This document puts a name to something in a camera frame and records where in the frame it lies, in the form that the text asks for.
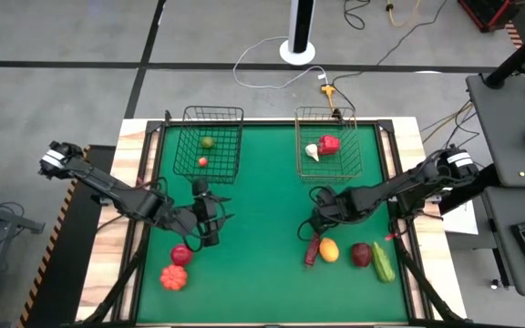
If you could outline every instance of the green table surface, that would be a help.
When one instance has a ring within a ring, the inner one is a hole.
[[[383,180],[373,126],[359,126],[363,172],[346,186],[370,186]],[[180,128],[166,132],[160,175],[177,205],[192,203],[191,185],[173,174]],[[194,254],[187,266],[188,284],[180,292],[165,290],[161,270],[170,265],[170,250],[181,243],[172,232],[152,229],[140,295],[139,323],[397,323],[407,320],[392,241],[385,241],[388,212],[380,206],[367,221],[339,226],[325,237],[337,243],[340,258],[315,266],[303,264],[307,242],[297,239],[299,224],[313,203],[295,166],[293,126],[244,126],[241,165],[233,185],[211,185],[232,198],[220,244]],[[356,268],[350,247],[378,241],[396,270],[392,283],[376,277],[374,265]]]

